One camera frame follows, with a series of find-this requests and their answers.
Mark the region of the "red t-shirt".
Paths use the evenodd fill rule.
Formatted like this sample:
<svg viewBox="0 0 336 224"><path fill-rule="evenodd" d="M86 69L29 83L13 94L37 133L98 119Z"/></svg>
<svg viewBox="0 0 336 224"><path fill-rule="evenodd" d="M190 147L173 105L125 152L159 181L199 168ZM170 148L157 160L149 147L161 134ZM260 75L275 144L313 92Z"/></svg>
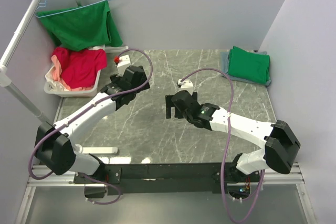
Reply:
<svg viewBox="0 0 336 224"><path fill-rule="evenodd" d="M92 89L98 71L107 66L107 54L100 47L80 51L56 47L53 55L57 56L61 64L61 77L71 91Z"/></svg>

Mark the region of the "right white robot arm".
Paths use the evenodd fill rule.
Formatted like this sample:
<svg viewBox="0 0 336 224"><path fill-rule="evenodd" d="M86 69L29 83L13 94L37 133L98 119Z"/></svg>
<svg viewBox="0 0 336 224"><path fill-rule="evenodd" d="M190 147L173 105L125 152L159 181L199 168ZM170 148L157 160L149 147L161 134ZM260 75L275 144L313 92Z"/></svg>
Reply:
<svg viewBox="0 0 336 224"><path fill-rule="evenodd" d="M298 171L295 160L301 144L285 121L261 122L229 113L211 103L200 104L196 92L166 95L165 107L167 119L185 119L197 128L236 136L258 147L225 163L225 183L244 182L264 169L283 175Z"/></svg>

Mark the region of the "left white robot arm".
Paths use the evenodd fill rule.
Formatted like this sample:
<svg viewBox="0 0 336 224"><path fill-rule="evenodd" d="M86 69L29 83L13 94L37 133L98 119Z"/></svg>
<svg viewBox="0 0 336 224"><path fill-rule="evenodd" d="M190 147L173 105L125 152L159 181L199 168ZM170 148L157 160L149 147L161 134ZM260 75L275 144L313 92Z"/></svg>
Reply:
<svg viewBox="0 0 336 224"><path fill-rule="evenodd" d="M35 157L56 175L72 171L86 174L93 183L101 182L105 164L92 154L78 151L75 140L149 88L142 66L129 66L122 76L111 76L111 83L79 110L54 125L43 123L38 128Z"/></svg>

